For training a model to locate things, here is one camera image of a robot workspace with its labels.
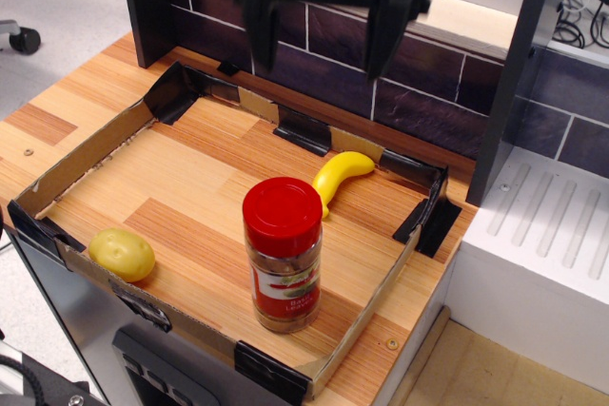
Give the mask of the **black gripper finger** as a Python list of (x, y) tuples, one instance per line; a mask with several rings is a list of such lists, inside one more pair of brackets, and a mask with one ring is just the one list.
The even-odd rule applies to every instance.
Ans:
[(276, 0), (241, 0), (241, 6), (252, 56), (262, 68), (271, 71), (279, 41)]
[(363, 66), (369, 81), (387, 73), (409, 21), (411, 0), (375, 0), (368, 12)]

